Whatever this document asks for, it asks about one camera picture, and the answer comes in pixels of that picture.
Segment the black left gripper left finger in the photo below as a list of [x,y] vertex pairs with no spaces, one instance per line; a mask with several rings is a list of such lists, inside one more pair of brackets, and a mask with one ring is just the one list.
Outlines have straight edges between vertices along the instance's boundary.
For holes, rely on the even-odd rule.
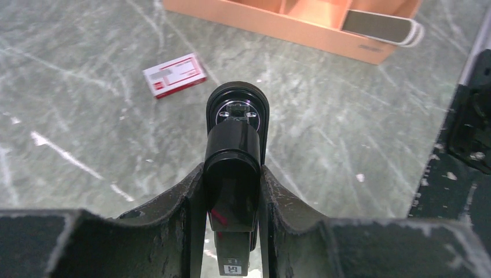
[[85,209],[1,211],[2,277],[199,277],[203,166],[116,218]]

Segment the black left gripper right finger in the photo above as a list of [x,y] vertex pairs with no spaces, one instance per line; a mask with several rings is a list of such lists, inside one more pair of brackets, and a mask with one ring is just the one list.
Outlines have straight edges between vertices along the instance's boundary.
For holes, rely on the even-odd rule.
[[261,168],[264,277],[489,277],[490,255],[461,222],[330,218]]

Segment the black stapler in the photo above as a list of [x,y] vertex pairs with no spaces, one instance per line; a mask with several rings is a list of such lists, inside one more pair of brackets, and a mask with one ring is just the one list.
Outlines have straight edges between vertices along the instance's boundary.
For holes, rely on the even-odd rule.
[[219,273],[247,276],[250,253],[257,242],[269,102],[250,83],[224,83],[209,97],[206,119],[203,177]]

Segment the beige stapler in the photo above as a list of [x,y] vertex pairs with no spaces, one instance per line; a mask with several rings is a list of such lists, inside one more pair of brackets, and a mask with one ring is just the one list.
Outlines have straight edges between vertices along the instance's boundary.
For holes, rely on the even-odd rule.
[[414,19],[362,10],[349,10],[341,30],[400,47],[414,47],[425,27]]

